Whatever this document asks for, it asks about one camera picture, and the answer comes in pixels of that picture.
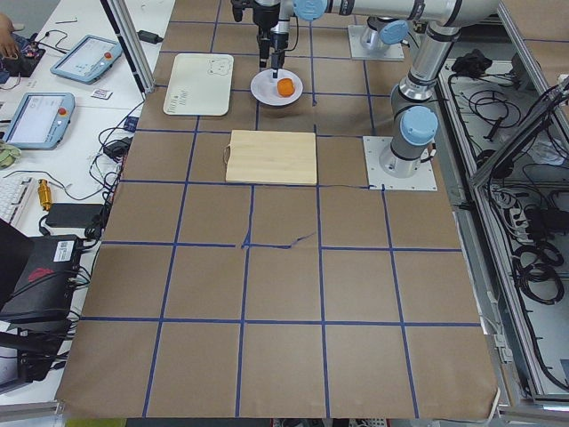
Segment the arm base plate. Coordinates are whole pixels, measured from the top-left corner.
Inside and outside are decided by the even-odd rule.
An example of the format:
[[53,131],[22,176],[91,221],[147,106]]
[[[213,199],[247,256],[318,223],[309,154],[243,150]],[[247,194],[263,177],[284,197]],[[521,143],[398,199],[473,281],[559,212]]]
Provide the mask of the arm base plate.
[[391,149],[391,137],[364,136],[368,187],[376,190],[437,191],[429,153],[423,150],[414,160],[403,160]]
[[386,44],[378,31],[367,25],[349,25],[349,46],[353,60],[403,61],[405,54],[400,43]]

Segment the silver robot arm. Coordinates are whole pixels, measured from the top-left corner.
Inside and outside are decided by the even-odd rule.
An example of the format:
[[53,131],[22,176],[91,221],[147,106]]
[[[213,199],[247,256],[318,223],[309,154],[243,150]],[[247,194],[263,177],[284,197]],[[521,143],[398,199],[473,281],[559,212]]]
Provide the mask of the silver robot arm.
[[[285,53],[294,50],[289,47],[290,19],[299,23],[292,15],[280,19],[268,36],[259,40],[260,53],[270,58],[269,75],[277,79],[284,67]],[[349,25],[349,43],[351,58],[357,60],[402,60],[404,58],[402,41],[409,32],[408,23],[387,17],[368,17],[363,26]]]
[[340,16],[366,15],[381,20],[421,20],[426,35],[406,77],[390,95],[394,113],[394,136],[379,155],[381,168],[397,178],[416,173],[425,148],[438,128],[436,114],[427,106],[442,66],[462,28],[474,25],[496,12],[496,1],[233,1],[234,20],[243,10],[252,9],[258,27],[257,43],[262,68],[271,62],[276,75],[284,66],[288,47],[289,21],[295,16],[305,21],[326,13]]

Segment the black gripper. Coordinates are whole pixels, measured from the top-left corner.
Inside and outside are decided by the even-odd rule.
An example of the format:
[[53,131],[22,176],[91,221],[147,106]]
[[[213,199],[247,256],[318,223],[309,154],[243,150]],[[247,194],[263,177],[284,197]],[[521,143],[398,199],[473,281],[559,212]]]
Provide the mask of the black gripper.
[[270,31],[279,22],[280,0],[253,0],[252,9],[259,30]]
[[279,19],[277,24],[271,29],[260,28],[257,34],[259,47],[259,67],[266,68],[268,58],[271,54],[272,77],[278,79],[279,70],[284,67],[285,51],[289,47],[290,19]]

